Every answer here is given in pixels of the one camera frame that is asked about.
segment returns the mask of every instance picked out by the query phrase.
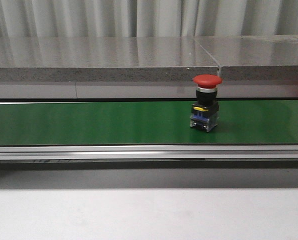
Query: red object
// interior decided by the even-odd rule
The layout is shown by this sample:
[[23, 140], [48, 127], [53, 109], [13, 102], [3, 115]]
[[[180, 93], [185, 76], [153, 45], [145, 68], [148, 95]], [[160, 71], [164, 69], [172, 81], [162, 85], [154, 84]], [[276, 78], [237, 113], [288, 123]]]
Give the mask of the red object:
[[220, 77], [211, 74], [197, 75], [193, 78], [193, 81], [198, 84], [199, 88], [203, 89], [214, 89], [223, 82]]

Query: gray panel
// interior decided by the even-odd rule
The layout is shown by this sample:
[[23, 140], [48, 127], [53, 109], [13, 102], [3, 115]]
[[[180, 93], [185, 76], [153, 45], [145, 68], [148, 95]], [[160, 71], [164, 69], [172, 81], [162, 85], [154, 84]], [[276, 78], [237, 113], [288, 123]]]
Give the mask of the gray panel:
[[76, 99], [74, 82], [0, 82], [0, 99]]
[[114, 98], [195, 98], [196, 86], [192, 81], [142, 82], [77, 82], [78, 99]]
[[298, 80], [298, 35], [195, 37], [224, 80]]

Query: aluminum rail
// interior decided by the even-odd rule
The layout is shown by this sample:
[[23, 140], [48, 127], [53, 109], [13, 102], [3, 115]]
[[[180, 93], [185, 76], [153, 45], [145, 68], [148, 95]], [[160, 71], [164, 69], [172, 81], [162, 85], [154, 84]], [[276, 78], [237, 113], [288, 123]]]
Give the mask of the aluminum rail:
[[21, 160], [283, 160], [298, 159], [298, 144], [81, 145], [0, 147], [0, 161]]

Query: conveyor belt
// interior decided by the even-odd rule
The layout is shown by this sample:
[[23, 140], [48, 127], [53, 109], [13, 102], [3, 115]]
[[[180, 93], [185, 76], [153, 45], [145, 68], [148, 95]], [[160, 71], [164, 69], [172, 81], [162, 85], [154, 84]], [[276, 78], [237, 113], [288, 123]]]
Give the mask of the conveyor belt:
[[192, 103], [0, 104], [0, 160], [298, 159], [298, 100], [220, 101], [208, 133]]

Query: green conveyor belt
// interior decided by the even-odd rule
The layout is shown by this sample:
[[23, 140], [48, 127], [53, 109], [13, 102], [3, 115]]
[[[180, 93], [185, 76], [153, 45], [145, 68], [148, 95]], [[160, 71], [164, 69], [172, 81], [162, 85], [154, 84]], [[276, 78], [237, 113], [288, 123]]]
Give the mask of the green conveyor belt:
[[298, 144], [298, 100], [220, 101], [218, 126], [190, 128], [192, 101], [0, 104], [0, 146]]

